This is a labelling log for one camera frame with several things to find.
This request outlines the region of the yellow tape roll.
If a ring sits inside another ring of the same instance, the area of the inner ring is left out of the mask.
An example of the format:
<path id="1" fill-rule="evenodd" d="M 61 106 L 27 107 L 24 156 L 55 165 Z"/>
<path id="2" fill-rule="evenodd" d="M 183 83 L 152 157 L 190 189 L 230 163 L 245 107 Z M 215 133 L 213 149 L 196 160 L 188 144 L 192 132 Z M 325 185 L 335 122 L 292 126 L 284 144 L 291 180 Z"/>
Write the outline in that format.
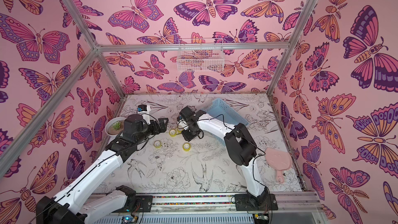
<path id="1" fill-rule="evenodd" d="M 182 148 L 183 148 L 184 151 L 188 152 L 188 151 L 190 151 L 190 149 L 191 149 L 191 144 L 190 144 L 189 142 L 185 142 L 185 143 L 182 145 Z"/>
<path id="2" fill-rule="evenodd" d="M 154 141 L 153 146 L 155 149 L 160 149 L 162 147 L 162 142 L 160 140 Z"/>
<path id="3" fill-rule="evenodd" d="M 175 129 L 171 129 L 171 130 L 169 131 L 169 135 L 170 135 L 171 137 L 175 137 L 177 134 L 178 134 L 178 132 L 177 132 Z"/>
<path id="4" fill-rule="evenodd" d="M 180 127 L 176 127 L 176 133 L 177 133 L 177 135 L 181 134 L 183 130 L 184 130 L 184 129 L 182 129 L 182 128 L 180 128 Z"/>

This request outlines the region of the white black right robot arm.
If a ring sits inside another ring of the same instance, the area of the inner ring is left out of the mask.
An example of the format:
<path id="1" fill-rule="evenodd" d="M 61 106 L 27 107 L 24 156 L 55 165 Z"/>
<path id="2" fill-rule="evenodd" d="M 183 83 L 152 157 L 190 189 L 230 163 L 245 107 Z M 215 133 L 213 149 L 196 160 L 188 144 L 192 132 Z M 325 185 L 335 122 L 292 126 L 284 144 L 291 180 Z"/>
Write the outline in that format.
<path id="1" fill-rule="evenodd" d="M 177 121 L 183 125 L 182 135 L 187 142 L 209 133 L 223 140 L 230 159 L 241 169 L 246 181 L 247 196 L 235 196 L 238 211 L 276 211 L 277 201 L 263 182 L 257 166 L 257 151 L 261 149 L 241 122 L 240 116 L 230 110 L 198 110 L 184 107 Z"/>

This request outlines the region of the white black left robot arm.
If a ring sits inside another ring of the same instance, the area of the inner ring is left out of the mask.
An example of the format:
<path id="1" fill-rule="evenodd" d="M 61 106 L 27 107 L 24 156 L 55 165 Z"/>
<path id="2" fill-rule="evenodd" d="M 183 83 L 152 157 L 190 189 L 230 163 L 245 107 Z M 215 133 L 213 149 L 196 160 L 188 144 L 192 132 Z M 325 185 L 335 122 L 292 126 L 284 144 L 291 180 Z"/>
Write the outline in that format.
<path id="1" fill-rule="evenodd" d="M 129 115 L 123 132 L 112 140 L 98 159 L 73 183 L 54 197 L 43 197 L 36 205 L 38 224 L 93 224 L 114 211 L 137 211 L 136 191 L 119 186 L 112 193 L 88 203 L 92 193 L 111 173 L 123 166 L 142 142 L 167 131 L 168 118 L 145 120 L 146 114 Z"/>

